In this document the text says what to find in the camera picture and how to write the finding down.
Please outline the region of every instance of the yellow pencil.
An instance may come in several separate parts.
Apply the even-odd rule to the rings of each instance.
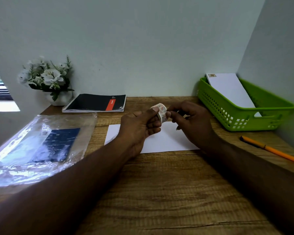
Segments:
[[[269,151],[271,153],[274,153],[276,155],[279,155],[279,156],[281,156],[283,158],[289,159],[289,160],[294,162],[294,157],[293,156],[288,155],[288,154],[283,153],[283,152],[280,152],[279,150],[276,150],[276,149],[274,149],[272,147],[269,147],[269,146],[267,146],[267,145],[265,145],[265,144],[263,144],[261,142],[255,141],[255,140],[253,140],[251,138],[248,138],[248,137],[245,137],[245,136],[241,136],[239,139],[241,141],[243,141],[243,142],[246,142],[246,143],[251,144],[251,145],[253,145],[255,147],[258,147],[258,148],[262,148],[264,150],[267,150],[267,151]]]

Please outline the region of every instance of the blue booklet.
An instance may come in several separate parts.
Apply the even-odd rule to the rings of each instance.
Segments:
[[[32,162],[63,162],[80,128],[54,129],[36,151]]]

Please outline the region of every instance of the wood grain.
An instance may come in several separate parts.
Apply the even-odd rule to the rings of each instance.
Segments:
[[[98,113],[86,155],[104,144],[110,124],[123,114],[196,97],[128,97],[124,112]],[[42,114],[61,114],[51,106]],[[241,134],[294,156],[274,132],[231,133],[211,115],[216,133],[256,156],[294,172],[294,162],[239,141]],[[82,234],[280,234],[249,200],[217,173],[200,150],[140,154],[80,224]]]

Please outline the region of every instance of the notebook spiral binding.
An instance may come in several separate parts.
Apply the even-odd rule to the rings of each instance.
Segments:
[[[65,106],[63,106],[62,110],[64,110],[66,107],[69,106],[69,104],[71,104],[71,102],[74,100],[75,98],[73,97]]]

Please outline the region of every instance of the clear plastic bag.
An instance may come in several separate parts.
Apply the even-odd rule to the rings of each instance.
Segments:
[[[97,123],[97,114],[37,115],[0,147],[0,194],[15,193],[80,161]],[[52,130],[78,129],[67,157],[61,162],[33,162]]]

